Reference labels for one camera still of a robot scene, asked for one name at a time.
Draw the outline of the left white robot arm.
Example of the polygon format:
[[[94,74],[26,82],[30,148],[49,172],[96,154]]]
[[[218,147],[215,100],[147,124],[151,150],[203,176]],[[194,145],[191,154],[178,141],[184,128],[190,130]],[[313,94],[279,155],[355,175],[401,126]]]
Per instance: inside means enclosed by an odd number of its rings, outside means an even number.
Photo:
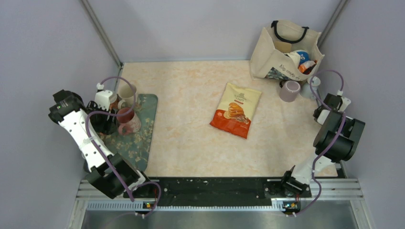
[[[50,107],[48,116],[78,145],[89,169],[86,180],[111,199],[123,192],[130,195],[134,189],[141,197],[150,196],[153,184],[120,154],[113,154],[104,145],[90,123],[81,97],[60,90],[53,98],[56,104]]]

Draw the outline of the large pink mug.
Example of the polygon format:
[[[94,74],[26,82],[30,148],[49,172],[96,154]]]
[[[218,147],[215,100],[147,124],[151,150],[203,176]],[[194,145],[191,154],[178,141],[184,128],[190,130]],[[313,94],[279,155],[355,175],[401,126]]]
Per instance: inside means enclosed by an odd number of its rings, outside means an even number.
[[[117,117],[120,135],[129,135],[141,129],[141,121],[130,107],[120,109],[117,114],[122,115]]]

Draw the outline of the orange chips bag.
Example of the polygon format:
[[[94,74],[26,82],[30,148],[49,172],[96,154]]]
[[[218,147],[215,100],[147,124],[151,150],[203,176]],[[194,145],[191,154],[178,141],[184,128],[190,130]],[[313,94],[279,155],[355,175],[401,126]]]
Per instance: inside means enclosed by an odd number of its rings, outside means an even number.
[[[227,83],[210,125],[246,139],[262,92]]]

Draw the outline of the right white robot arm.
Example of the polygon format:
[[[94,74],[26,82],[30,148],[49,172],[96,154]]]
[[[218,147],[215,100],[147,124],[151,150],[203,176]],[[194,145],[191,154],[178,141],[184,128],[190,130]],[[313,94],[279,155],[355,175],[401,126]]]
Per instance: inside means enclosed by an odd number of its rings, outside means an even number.
[[[352,158],[366,123],[350,117],[342,119],[343,105],[347,101],[341,95],[327,94],[324,104],[314,111],[314,118],[323,120],[313,143],[315,153],[284,173],[280,183],[283,195],[302,195],[309,191],[310,181],[318,172],[329,165]]]

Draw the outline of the cream white mug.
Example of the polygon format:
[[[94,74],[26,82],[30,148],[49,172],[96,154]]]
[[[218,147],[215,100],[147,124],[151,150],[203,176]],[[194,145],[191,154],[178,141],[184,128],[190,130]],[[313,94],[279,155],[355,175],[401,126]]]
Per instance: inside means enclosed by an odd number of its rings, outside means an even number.
[[[117,105],[118,109],[122,109],[124,107],[131,107],[132,105],[136,104],[138,98],[137,88],[133,84],[131,84],[131,86],[126,84],[119,88],[118,96],[120,98],[120,101],[118,102]]]

